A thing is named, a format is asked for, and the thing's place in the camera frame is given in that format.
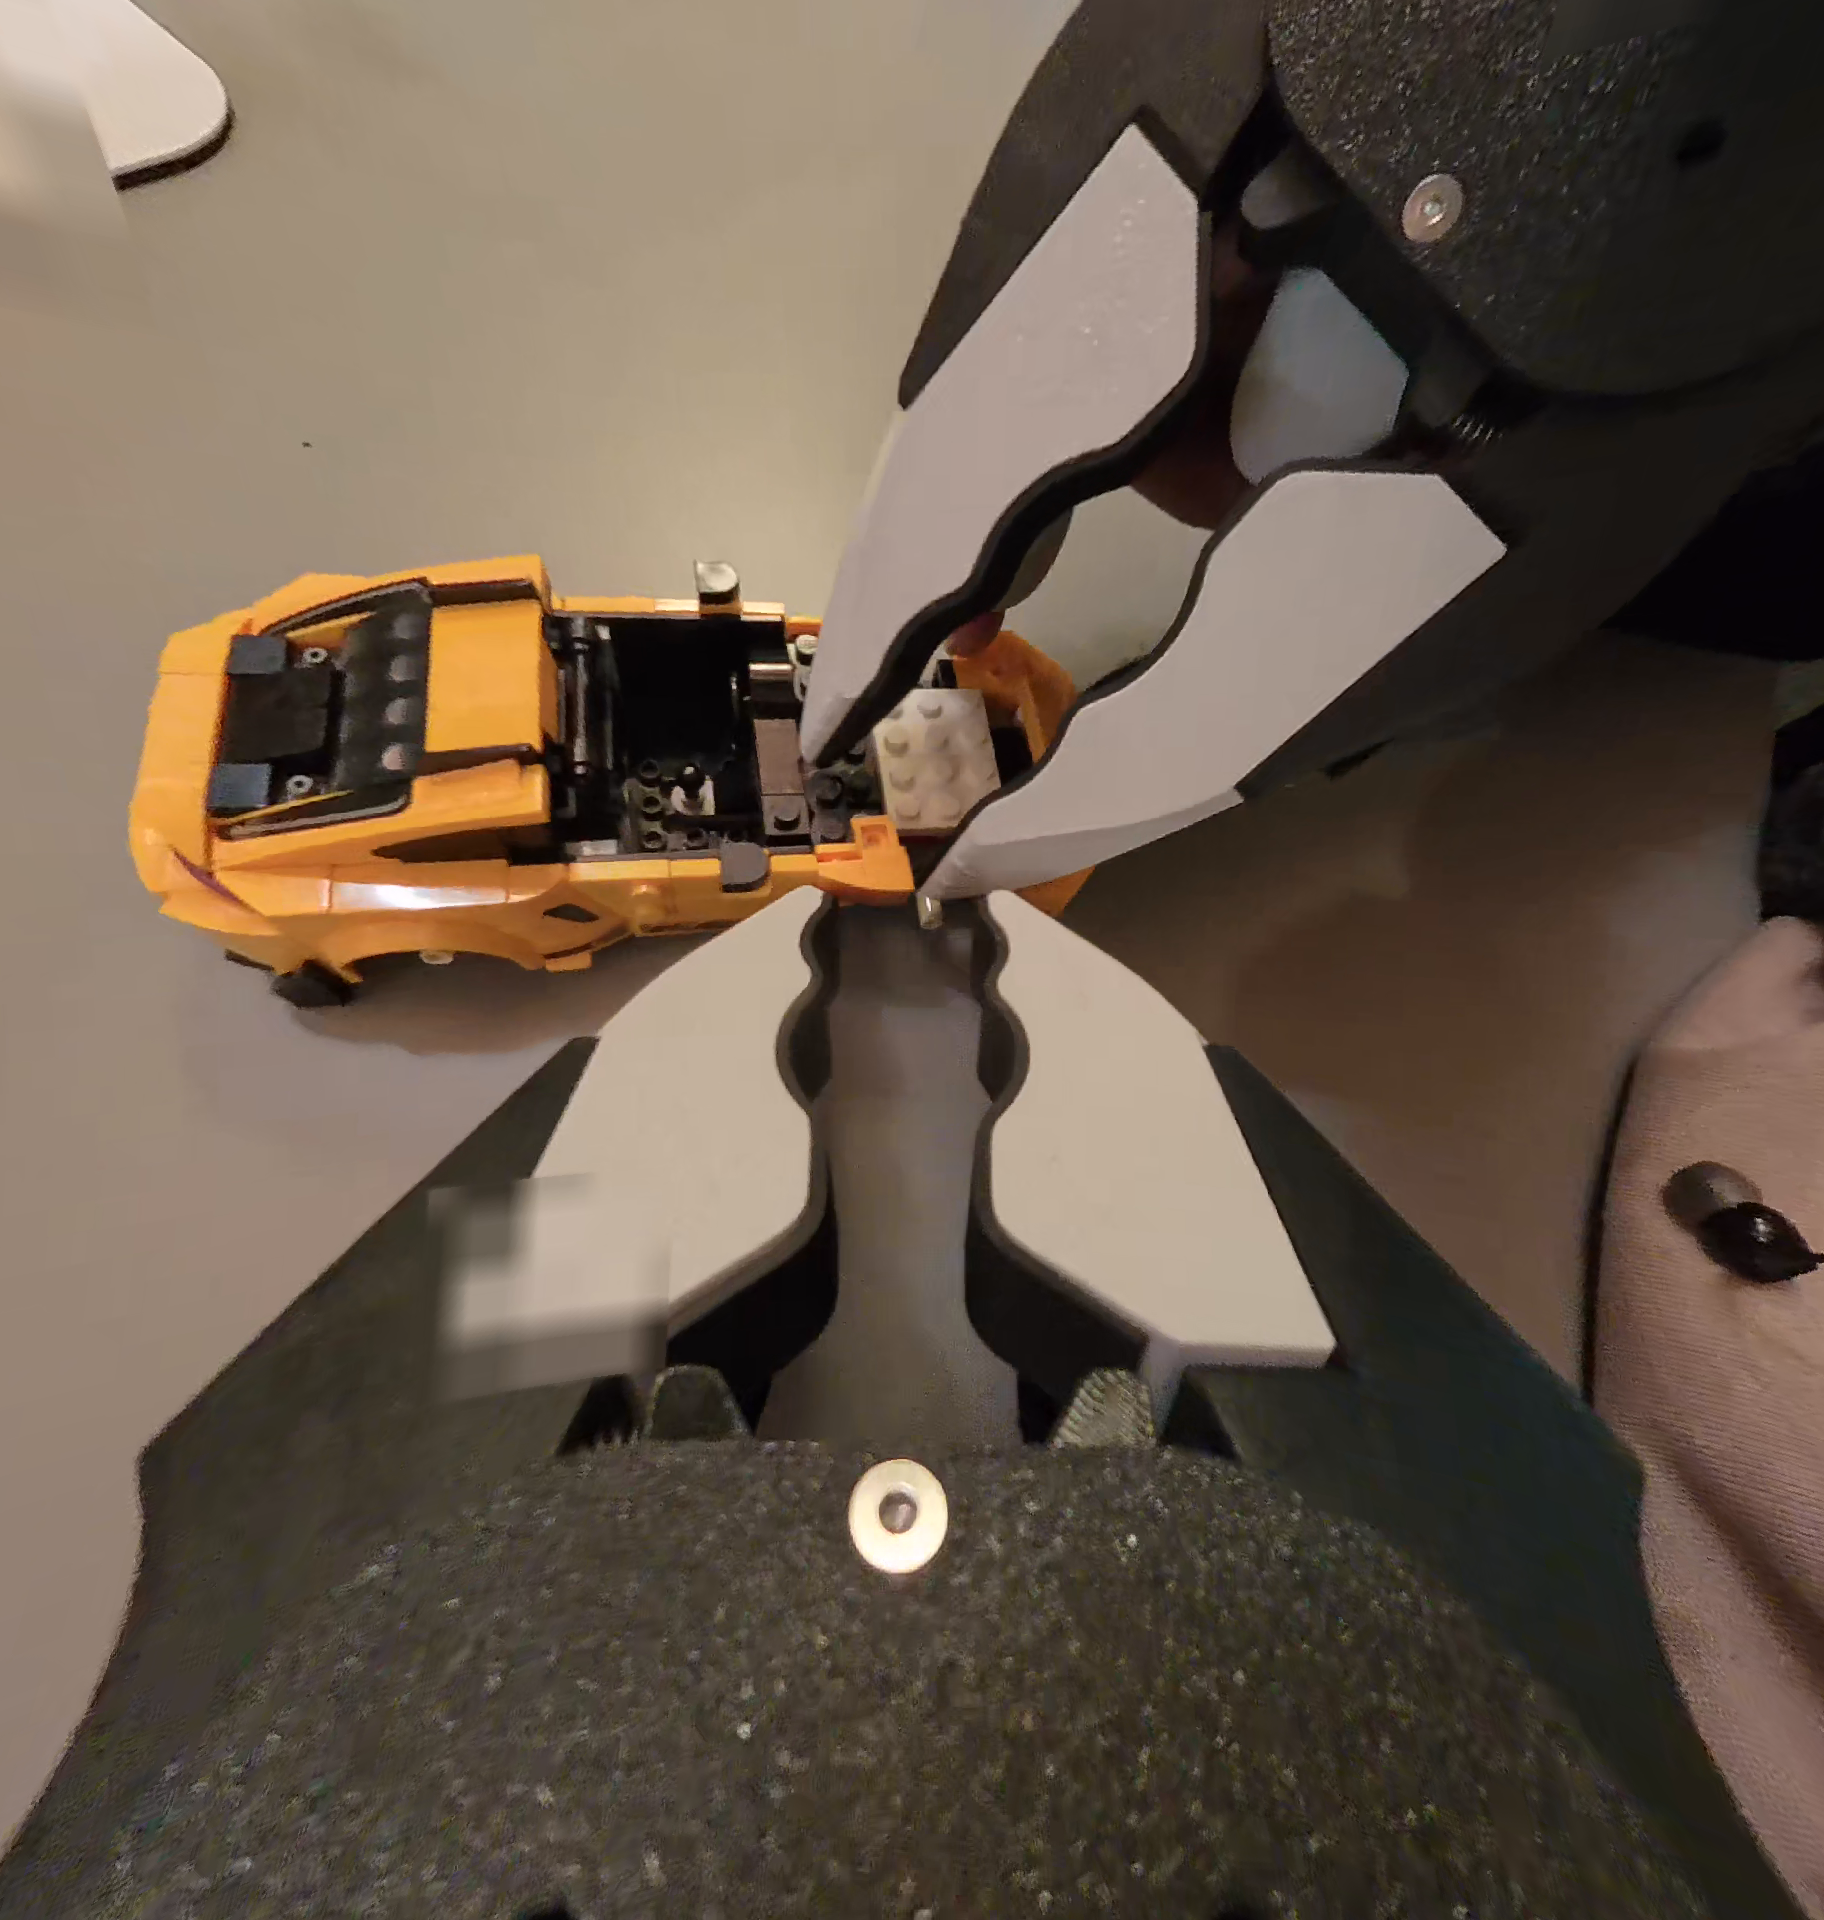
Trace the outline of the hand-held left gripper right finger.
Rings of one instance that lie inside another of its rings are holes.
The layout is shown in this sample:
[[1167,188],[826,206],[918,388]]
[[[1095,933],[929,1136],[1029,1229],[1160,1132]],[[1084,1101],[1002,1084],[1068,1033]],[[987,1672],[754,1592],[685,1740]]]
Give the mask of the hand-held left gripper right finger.
[[1197,1026],[1017,893],[974,939],[972,1326],[1032,1388],[1317,1370],[1335,1336]]

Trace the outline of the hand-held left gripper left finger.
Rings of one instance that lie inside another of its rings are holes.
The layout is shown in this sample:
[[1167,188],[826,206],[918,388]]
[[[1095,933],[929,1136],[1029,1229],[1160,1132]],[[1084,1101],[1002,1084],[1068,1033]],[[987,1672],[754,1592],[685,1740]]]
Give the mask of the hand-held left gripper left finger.
[[823,1211],[797,1026],[834,905],[800,890],[660,974],[601,1033],[529,1177],[529,1329],[682,1336]]

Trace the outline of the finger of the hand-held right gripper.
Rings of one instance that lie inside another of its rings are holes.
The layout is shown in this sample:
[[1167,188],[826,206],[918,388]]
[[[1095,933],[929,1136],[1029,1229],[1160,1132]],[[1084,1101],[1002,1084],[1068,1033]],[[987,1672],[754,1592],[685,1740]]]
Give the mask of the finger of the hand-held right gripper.
[[1287,270],[1228,442],[1256,493],[1208,543],[1171,633],[1083,696],[1053,751],[980,804],[935,901],[1021,891],[1238,804],[1241,781],[1491,571],[1504,543],[1427,470],[1317,463],[1388,437],[1406,372],[1318,270]]
[[1202,354],[1208,254],[1197,191],[1126,127],[903,403],[823,615],[805,761],[850,751],[1143,446]]

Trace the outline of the orange lego car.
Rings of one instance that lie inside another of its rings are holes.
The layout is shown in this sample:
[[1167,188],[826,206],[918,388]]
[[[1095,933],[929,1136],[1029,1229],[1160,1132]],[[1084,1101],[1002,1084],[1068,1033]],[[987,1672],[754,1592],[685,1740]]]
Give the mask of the orange lego car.
[[601,599],[537,558],[310,572],[180,631],[128,811],[140,884],[300,1009],[397,958],[585,974],[830,897],[815,848],[855,817],[895,826],[918,885],[1073,707],[1069,673],[999,633],[809,765],[820,626],[729,563],[693,574],[689,599]]

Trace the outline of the person's right forearm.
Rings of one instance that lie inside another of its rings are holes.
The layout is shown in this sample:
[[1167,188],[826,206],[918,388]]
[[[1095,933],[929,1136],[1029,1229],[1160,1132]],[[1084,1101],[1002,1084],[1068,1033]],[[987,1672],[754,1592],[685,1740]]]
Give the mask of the person's right forearm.
[[1727,658],[1821,661],[1824,331],[1762,366],[1615,409],[1694,421],[1723,492],[1702,498],[1690,538],[1597,631]]

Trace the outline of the black fleece jacket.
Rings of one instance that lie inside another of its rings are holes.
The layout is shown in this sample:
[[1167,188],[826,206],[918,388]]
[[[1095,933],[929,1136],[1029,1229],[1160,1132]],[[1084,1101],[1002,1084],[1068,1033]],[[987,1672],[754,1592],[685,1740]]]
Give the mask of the black fleece jacket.
[[1778,681],[1755,884],[1762,920],[1824,924],[1824,661]]

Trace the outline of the beige hoodie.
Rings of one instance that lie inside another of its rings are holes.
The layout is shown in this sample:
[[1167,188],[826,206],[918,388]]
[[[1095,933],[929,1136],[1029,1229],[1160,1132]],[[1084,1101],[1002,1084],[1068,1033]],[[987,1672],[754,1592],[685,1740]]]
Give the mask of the beige hoodie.
[[1593,1388],[1645,1471],[1645,1587],[1694,1723],[1798,1907],[1824,1917],[1824,1267],[1723,1268],[1665,1199],[1699,1164],[1824,1254],[1821,924],[1759,927],[1631,1072]]

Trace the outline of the white rounded base board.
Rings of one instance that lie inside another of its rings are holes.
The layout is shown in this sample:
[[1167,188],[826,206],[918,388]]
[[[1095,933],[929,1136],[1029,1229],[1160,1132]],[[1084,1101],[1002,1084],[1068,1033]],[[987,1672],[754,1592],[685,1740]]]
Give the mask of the white rounded base board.
[[76,2],[85,114],[118,191],[191,172],[218,152],[232,104],[212,67],[138,2]]

